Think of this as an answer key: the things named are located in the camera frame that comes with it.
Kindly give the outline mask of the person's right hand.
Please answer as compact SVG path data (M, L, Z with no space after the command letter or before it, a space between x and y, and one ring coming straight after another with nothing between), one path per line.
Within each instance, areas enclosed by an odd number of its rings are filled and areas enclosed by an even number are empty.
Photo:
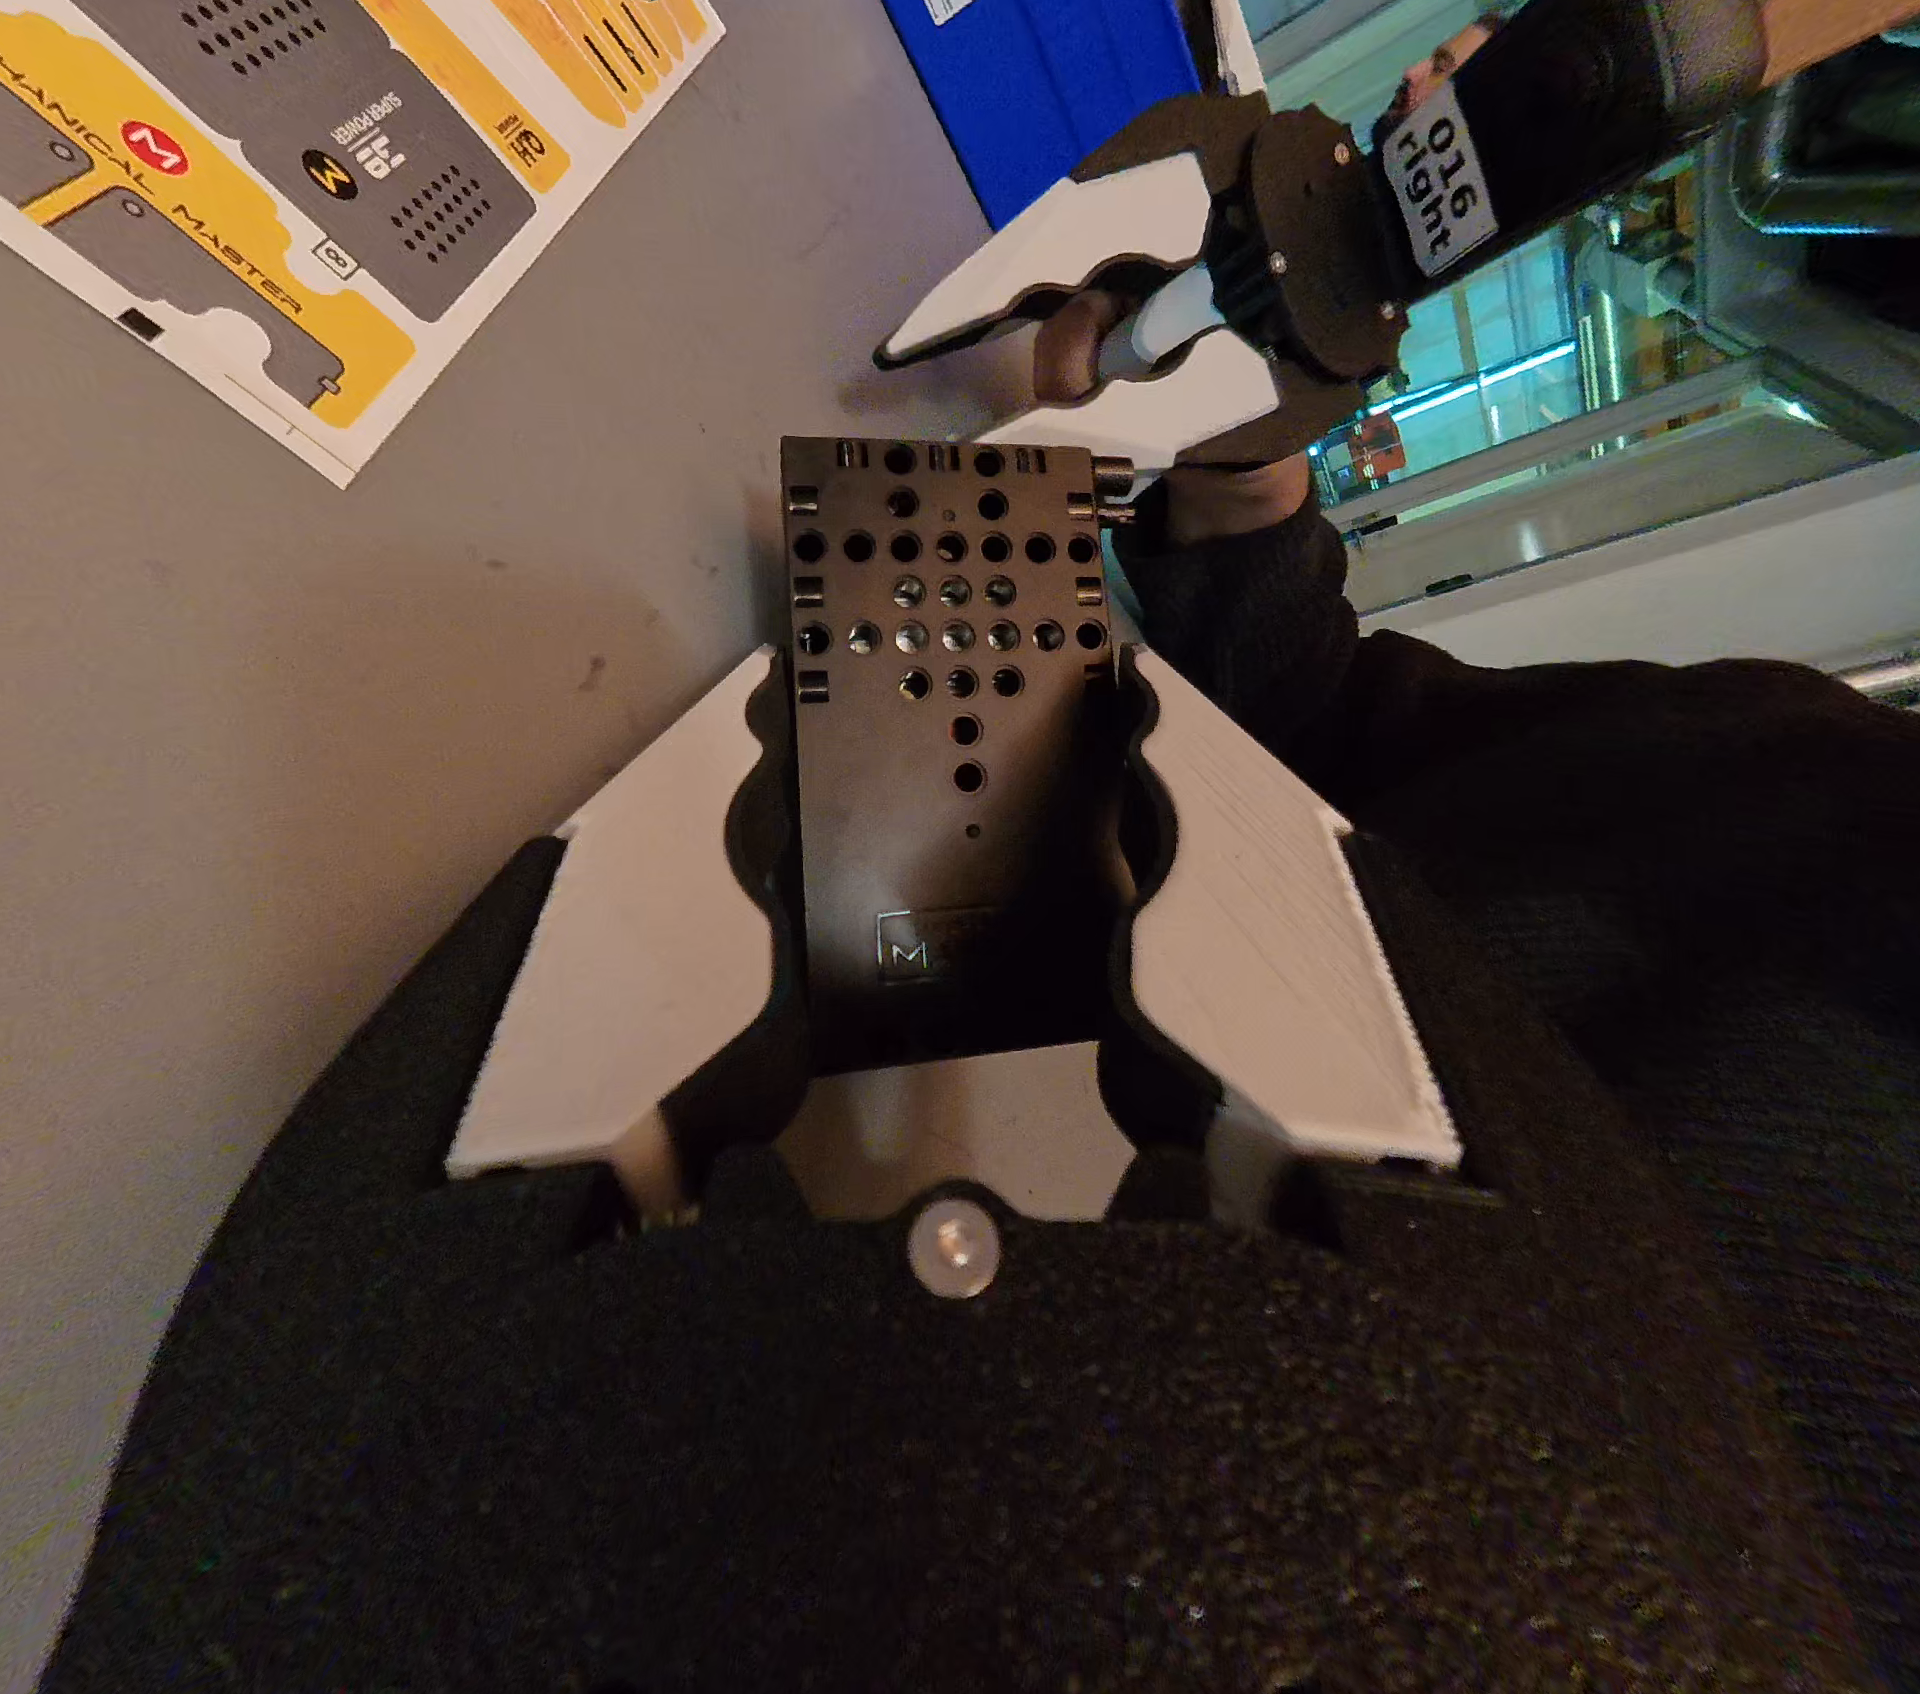
M1038 325L1031 349L1037 401L1068 405L1100 384L1100 351L1133 305L1114 291L1085 290ZM1136 527L1165 547L1279 527L1319 506L1319 483L1307 453L1252 466L1177 466L1156 482L1156 519Z

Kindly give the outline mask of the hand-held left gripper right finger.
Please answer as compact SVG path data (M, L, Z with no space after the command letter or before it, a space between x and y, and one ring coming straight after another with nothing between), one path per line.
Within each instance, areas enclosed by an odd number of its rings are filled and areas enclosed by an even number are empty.
M1117 676L1133 902L1100 1085L1174 1213L1312 1226L1339 1179L1461 1191L1465 1139L1352 821L1162 653L1127 648Z

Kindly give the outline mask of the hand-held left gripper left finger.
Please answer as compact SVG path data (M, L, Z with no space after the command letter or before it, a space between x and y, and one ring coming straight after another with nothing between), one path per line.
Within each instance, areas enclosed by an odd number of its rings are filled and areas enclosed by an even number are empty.
M810 1077L788 661L751 652L563 825L446 1175L609 1168L645 1218Z

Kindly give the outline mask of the person's right forearm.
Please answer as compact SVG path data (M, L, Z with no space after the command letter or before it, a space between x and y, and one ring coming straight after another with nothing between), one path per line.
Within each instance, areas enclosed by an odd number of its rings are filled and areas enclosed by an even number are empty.
M1315 501L1123 537L1144 638L1564 1018L1766 982L1917 1021L1917 713L1813 668L1476 665L1365 631Z

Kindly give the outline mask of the black perforated building block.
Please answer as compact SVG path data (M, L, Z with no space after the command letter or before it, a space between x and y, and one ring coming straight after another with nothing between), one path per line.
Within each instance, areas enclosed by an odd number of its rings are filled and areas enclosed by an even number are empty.
M1125 890L1082 448L785 436L817 1070L1094 1040Z

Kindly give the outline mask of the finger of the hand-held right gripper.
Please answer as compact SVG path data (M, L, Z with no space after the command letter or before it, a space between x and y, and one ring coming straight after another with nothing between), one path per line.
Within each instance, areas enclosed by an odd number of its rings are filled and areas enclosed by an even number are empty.
M1189 449L1267 417L1280 390L1264 349L1245 340L1196 340L1150 378L1117 378L1068 405L1037 405L978 433L990 448L1080 448L1169 470Z
M875 361L904 370L945 357L1105 285L1150 291L1200 259L1212 209L1195 149L1064 175L926 290Z

